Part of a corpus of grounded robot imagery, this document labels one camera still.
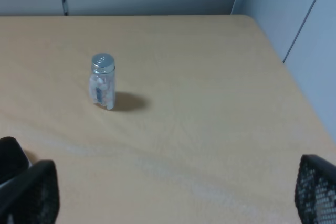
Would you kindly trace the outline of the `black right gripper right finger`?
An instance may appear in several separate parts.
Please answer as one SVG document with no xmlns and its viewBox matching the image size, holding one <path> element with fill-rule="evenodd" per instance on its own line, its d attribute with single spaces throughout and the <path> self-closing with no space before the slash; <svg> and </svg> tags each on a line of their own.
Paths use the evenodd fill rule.
<svg viewBox="0 0 336 224">
<path fill-rule="evenodd" d="M 302 155 L 295 206 L 301 223 L 335 223 L 335 165 L 318 155 Z"/>
</svg>

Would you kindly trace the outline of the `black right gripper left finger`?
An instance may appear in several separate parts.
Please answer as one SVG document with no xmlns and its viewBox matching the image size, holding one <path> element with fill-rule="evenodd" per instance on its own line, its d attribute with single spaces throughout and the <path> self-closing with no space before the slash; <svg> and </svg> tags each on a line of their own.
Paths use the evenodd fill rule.
<svg viewBox="0 0 336 224">
<path fill-rule="evenodd" d="M 52 160 L 38 161 L 1 188 L 1 223 L 55 223 L 59 209 Z"/>
</svg>

